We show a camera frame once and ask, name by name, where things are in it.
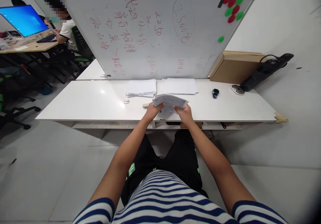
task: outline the black hair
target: black hair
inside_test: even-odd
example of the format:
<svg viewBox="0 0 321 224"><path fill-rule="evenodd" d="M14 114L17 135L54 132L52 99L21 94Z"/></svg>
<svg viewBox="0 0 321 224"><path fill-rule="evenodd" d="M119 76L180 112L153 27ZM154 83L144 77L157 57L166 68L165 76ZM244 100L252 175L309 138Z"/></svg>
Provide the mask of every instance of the black hair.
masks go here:
<svg viewBox="0 0 321 224"><path fill-rule="evenodd" d="M61 0L44 0L45 2L49 3L49 5L52 8L58 8L61 11L65 11L66 13L68 13L67 9L65 8L65 6L63 5L63 3L61 2Z"/></svg>
<svg viewBox="0 0 321 224"><path fill-rule="evenodd" d="M13 6L25 6L27 5L24 1L22 0L11 0L11 3Z"/></svg>

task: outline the computer mouse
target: computer mouse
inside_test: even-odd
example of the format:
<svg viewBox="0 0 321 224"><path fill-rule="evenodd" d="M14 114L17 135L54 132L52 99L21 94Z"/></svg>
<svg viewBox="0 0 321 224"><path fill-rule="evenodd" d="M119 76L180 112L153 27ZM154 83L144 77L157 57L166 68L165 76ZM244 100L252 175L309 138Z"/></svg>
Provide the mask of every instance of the computer mouse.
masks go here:
<svg viewBox="0 0 321 224"><path fill-rule="evenodd" d="M238 85L232 85L231 89L233 90L234 93L238 95L243 95L245 92L239 87Z"/></svg>

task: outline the white paper stack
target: white paper stack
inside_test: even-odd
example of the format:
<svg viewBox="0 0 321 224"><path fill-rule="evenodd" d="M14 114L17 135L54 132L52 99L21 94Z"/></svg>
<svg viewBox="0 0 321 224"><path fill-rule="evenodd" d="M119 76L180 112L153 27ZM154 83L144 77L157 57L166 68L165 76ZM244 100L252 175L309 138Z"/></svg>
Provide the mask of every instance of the white paper stack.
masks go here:
<svg viewBox="0 0 321 224"><path fill-rule="evenodd" d="M154 97L156 94L156 80L130 80L126 87L126 96Z"/></svg>
<svg viewBox="0 0 321 224"><path fill-rule="evenodd" d="M195 79L163 79L164 94L196 94L198 93Z"/></svg>

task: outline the whiteboard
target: whiteboard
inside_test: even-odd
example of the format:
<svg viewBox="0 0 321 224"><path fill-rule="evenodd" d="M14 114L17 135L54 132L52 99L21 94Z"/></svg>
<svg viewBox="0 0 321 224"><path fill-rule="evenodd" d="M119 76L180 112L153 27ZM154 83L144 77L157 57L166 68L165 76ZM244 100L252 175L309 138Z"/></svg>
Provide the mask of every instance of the whiteboard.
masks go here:
<svg viewBox="0 0 321 224"><path fill-rule="evenodd" d="M65 0L111 80L204 79L240 20L223 0ZM243 0L235 14L248 10Z"/></svg>

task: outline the cardboard box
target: cardboard box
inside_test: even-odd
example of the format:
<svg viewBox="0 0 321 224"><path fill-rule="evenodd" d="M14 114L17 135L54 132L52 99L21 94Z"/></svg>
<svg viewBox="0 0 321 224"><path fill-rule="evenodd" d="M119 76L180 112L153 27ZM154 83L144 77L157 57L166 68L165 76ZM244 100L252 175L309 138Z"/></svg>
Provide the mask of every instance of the cardboard box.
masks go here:
<svg viewBox="0 0 321 224"><path fill-rule="evenodd" d="M263 57L258 52L225 51L216 61L210 80L239 85L260 66Z"/></svg>

